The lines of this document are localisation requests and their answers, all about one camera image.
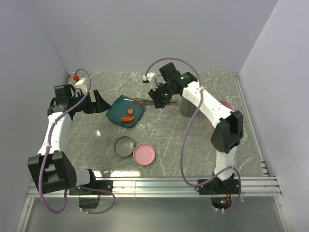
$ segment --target gray bowl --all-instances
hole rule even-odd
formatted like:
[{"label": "gray bowl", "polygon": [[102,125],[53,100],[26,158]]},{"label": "gray bowl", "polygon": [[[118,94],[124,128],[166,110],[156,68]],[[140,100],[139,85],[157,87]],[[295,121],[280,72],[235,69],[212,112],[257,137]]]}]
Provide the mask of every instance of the gray bowl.
[{"label": "gray bowl", "polygon": [[114,151],[119,157],[128,157],[132,155],[134,142],[128,136],[118,138],[114,144]]}]

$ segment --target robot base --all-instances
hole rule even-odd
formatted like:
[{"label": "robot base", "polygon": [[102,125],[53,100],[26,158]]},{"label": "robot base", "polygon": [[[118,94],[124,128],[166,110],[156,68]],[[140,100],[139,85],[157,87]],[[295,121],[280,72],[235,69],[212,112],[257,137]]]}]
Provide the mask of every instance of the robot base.
[{"label": "robot base", "polygon": [[[105,190],[108,192],[112,192],[112,180],[96,180],[95,181],[95,187],[92,186],[91,184],[88,185],[83,185],[84,187],[91,188],[91,189],[100,189],[100,190]],[[77,188],[71,188],[69,195],[73,196],[85,196],[85,195],[109,195],[108,193],[104,192],[97,192],[97,191],[88,191],[85,189],[77,189]]]},{"label": "robot base", "polygon": [[[217,209],[228,209],[232,205],[230,195],[239,193],[239,181],[234,179],[234,175],[225,181],[215,178],[204,186],[195,187],[195,191],[200,195],[226,195],[226,197],[211,197],[211,204]],[[201,184],[205,181],[206,179],[200,179],[197,182]]]}]

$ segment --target pink bowl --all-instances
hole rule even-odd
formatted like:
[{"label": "pink bowl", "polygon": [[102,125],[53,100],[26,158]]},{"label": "pink bowl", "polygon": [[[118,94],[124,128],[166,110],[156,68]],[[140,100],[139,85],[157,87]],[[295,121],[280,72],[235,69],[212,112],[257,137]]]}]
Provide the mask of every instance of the pink bowl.
[{"label": "pink bowl", "polygon": [[[231,103],[229,103],[228,101],[224,101],[224,100],[219,100],[219,102],[224,105],[225,107],[229,108],[230,110],[234,111],[234,107],[232,106]],[[209,121],[209,119],[206,119],[206,126],[210,131],[214,131],[214,127],[212,125],[212,123]]]},{"label": "pink bowl", "polygon": [[149,165],[155,159],[155,149],[150,144],[138,144],[133,150],[133,158],[140,165]]}]

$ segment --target white cable clip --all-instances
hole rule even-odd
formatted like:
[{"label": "white cable clip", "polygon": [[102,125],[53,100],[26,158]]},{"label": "white cable clip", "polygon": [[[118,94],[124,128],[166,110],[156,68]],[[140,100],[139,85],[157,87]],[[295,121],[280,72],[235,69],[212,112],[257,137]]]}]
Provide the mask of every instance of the white cable clip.
[{"label": "white cable clip", "polygon": [[198,89],[200,92],[204,91],[205,88],[203,86],[201,86],[199,89]]},{"label": "white cable clip", "polygon": [[146,75],[143,76],[143,81],[148,81],[148,79],[149,79],[148,76],[146,76]]}]

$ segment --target sausage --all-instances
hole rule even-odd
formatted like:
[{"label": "sausage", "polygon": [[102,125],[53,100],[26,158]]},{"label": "sausage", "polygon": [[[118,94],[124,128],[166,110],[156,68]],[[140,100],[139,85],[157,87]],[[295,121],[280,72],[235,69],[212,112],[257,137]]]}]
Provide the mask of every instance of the sausage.
[{"label": "sausage", "polygon": [[120,121],[122,122],[132,122],[134,120],[133,116],[123,116]]},{"label": "sausage", "polygon": [[129,115],[133,115],[133,112],[134,112],[133,109],[128,109],[128,110],[127,110],[127,113],[128,113]]}]

